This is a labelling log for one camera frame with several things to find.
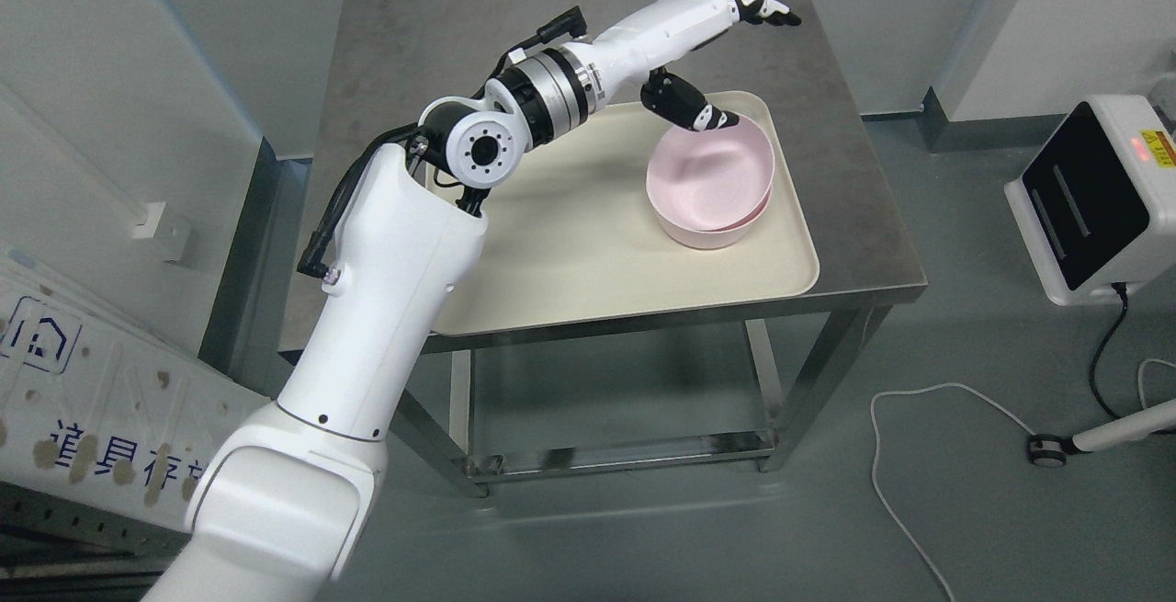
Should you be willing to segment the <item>black white robotic hand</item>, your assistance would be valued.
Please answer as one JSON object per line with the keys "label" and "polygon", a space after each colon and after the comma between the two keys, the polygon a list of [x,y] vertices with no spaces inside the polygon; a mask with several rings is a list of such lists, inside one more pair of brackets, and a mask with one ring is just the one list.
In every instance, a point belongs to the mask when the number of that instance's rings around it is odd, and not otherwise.
{"label": "black white robotic hand", "polygon": [[641,102],[684,131],[719,131],[739,115],[715,108],[683,78],[664,69],[717,40],[731,25],[799,27],[799,14],[779,0],[656,0],[606,28],[576,51],[596,71],[597,103],[604,107],[623,85],[641,85]]}

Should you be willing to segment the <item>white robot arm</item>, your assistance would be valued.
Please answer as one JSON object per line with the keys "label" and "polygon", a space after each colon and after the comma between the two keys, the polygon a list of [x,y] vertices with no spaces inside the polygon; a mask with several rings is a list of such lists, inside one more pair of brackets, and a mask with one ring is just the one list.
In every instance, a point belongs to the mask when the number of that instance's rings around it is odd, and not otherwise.
{"label": "white robot arm", "polygon": [[386,477],[386,433],[449,293],[476,262],[481,205],[526,150],[596,103],[577,6],[505,51],[475,96],[380,134],[341,178],[298,270],[326,305],[278,399],[198,481],[189,543],[148,601],[310,601],[336,578]]}

